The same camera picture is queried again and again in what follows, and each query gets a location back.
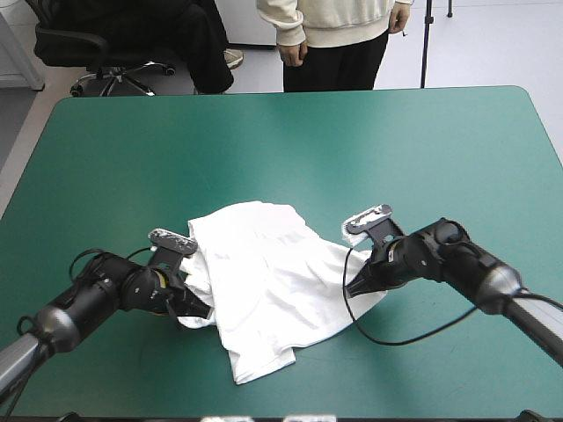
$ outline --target person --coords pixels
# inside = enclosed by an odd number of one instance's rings
[[[186,62],[195,89],[225,92],[242,52],[228,49],[214,0],[64,0],[55,25],[95,33],[112,47],[170,43]]]
[[[405,29],[410,0],[257,0],[273,24],[283,89],[372,90],[390,33]]]

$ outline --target hand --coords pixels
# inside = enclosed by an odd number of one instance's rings
[[[303,64],[303,60],[307,55],[307,41],[303,41],[296,46],[281,46],[278,44],[278,50],[286,66],[298,68]]]
[[[389,18],[389,33],[400,33],[403,31],[409,16],[411,16],[410,4],[395,3]]]

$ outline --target black office chair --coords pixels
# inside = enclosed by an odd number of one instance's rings
[[[86,67],[91,72],[79,78],[70,88],[73,97],[84,94],[82,83],[92,79],[107,79],[100,97],[111,94],[116,83],[126,82],[145,95],[153,96],[154,91],[129,74],[137,70],[157,66],[166,76],[176,73],[173,65],[157,59],[163,56],[157,47],[127,49],[112,48],[102,37],[92,33],[64,31],[54,28],[54,22],[61,11],[62,0],[26,0],[31,6],[39,24],[35,27],[37,43],[34,53],[48,66]]]

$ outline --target tripod stand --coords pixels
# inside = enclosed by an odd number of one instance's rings
[[[453,0],[448,0],[448,18],[454,16],[453,14]],[[428,61],[428,38],[430,36],[430,25],[434,24],[434,17],[432,16],[432,0],[426,0],[426,15],[424,16],[424,48],[422,49],[422,72],[420,76],[420,87],[426,86],[426,67]]]

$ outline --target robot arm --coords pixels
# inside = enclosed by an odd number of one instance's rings
[[[183,258],[197,243],[163,229],[149,234],[154,254],[140,266],[109,252],[97,251],[75,278],[33,318],[20,320],[22,337],[0,351],[0,404],[25,378],[55,353],[74,350],[116,310],[142,309],[176,317],[209,318],[212,309],[185,285],[179,273]],[[27,333],[21,324],[32,324]]]
[[[374,247],[347,285],[348,297],[390,290],[424,278],[446,282],[490,315],[503,315],[563,367],[563,311],[540,302],[520,273],[472,242],[458,223],[444,218],[406,236],[389,206],[373,207],[346,221],[345,237],[370,237]]]

